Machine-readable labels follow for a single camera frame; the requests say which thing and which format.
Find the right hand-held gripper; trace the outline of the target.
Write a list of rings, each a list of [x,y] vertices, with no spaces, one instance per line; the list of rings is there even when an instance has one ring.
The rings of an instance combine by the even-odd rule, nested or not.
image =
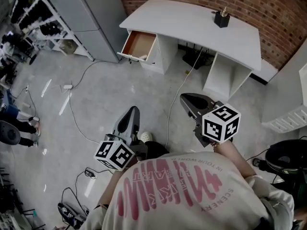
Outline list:
[[[199,124],[194,132],[204,147],[212,141],[224,143],[238,132],[241,113],[231,105],[224,104],[213,109],[215,102],[210,97],[197,93],[181,94],[180,103],[188,116]]]

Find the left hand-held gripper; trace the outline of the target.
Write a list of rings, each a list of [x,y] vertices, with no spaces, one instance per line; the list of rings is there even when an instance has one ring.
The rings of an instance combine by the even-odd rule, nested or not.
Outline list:
[[[109,169],[122,171],[133,158],[147,158],[148,146],[137,139],[140,129],[140,110],[132,106],[120,116],[114,135],[106,134],[94,153],[94,159]]]

